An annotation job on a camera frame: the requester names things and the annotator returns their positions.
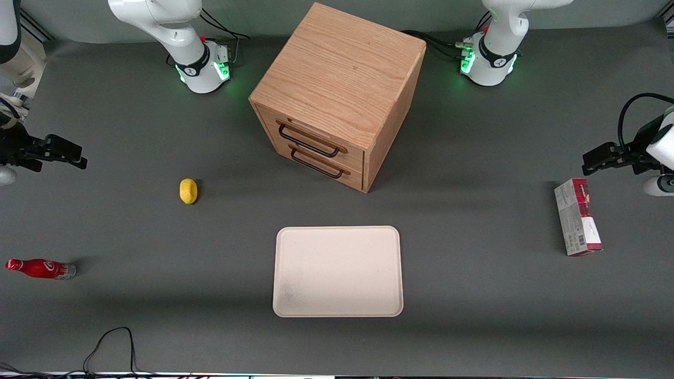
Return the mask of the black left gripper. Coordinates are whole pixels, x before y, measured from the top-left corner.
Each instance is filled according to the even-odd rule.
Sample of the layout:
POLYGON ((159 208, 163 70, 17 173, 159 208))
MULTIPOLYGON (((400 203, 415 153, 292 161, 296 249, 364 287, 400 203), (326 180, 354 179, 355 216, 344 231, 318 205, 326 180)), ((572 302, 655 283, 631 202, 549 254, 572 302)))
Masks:
MULTIPOLYGON (((663 117, 657 117, 643 125, 635 134, 632 142, 626 144, 627 155, 625 162, 631 166, 634 175, 648 171, 661 171, 661 164, 647 148, 655 139, 660 130, 663 117)), ((597 171, 616 168, 623 154, 623 148, 614 142, 606 142, 597 148, 583 154, 582 172, 584 176, 592 175, 597 171)))

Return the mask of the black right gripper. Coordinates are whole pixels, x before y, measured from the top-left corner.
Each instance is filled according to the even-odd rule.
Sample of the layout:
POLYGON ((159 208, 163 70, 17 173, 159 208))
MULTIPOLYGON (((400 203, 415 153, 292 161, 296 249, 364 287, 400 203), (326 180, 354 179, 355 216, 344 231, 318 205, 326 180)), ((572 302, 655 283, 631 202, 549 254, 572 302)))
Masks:
POLYGON ((87 168, 82 147, 57 135, 47 135, 45 141, 31 136, 22 123, 1 130, 1 166, 21 166, 40 173, 42 160, 48 151, 51 162, 62 162, 79 169, 87 168))

